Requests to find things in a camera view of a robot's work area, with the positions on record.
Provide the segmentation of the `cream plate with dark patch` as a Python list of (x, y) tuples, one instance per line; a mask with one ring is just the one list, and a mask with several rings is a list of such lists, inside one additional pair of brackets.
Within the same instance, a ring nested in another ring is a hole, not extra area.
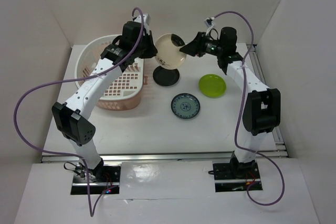
[(155, 42), (155, 47), (158, 50), (155, 59), (158, 64), (167, 70), (179, 68), (186, 60), (186, 54), (180, 52), (180, 49), (185, 46), (183, 39), (176, 34), (162, 35)]

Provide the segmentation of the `black plate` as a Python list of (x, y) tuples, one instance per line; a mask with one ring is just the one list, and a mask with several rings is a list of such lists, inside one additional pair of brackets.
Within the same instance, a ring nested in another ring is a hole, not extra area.
[(179, 81), (180, 72), (177, 69), (168, 70), (158, 66), (154, 69), (152, 77), (156, 84), (162, 87), (170, 87)]

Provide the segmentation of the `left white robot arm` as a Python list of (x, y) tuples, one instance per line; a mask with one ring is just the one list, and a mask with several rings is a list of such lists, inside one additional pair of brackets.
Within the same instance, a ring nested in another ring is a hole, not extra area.
[(98, 62), (92, 67), (87, 79), (64, 103), (56, 102), (52, 114), (57, 129), (69, 140), (76, 154), (82, 159), (85, 176), (91, 181), (103, 177), (103, 160), (93, 142), (96, 127), (89, 122), (94, 107), (108, 87), (134, 64), (137, 58), (155, 57), (157, 49), (153, 42), (149, 22), (140, 17), (123, 25), (122, 33), (101, 49)]

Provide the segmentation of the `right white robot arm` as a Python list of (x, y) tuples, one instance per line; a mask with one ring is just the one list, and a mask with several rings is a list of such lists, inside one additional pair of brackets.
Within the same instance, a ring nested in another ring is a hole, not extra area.
[(191, 42), (180, 48), (180, 52), (193, 57), (215, 56), (219, 68), (243, 92), (243, 110), (238, 120), (244, 126), (243, 137), (235, 139), (236, 148), (229, 162), (230, 174), (241, 179), (253, 171), (262, 142), (280, 123), (281, 97), (278, 89), (263, 84), (245, 65), (236, 43), (236, 29), (224, 27), (217, 39), (206, 32), (197, 33)]

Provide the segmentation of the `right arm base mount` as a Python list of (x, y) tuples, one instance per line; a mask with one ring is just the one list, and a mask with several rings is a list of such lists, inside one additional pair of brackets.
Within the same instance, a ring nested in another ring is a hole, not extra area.
[(208, 171), (208, 174), (214, 178), (217, 193), (246, 191), (248, 186), (250, 186), (249, 190), (251, 191), (263, 190), (259, 168), (256, 163), (251, 170), (238, 177), (230, 170), (228, 163), (214, 163), (213, 169)]

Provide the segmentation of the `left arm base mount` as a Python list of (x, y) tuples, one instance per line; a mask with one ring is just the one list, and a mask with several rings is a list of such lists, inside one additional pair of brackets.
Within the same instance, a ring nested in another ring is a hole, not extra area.
[(120, 165), (107, 165), (97, 176), (89, 171), (89, 177), (81, 163), (65, 162), (64, 169), (73, 173), (71, 195), (87, 195), (87, 181), (90, 183), (90, 193), (99, 195), (105, 191), (106, 195), (116, 195), (120, 192)]

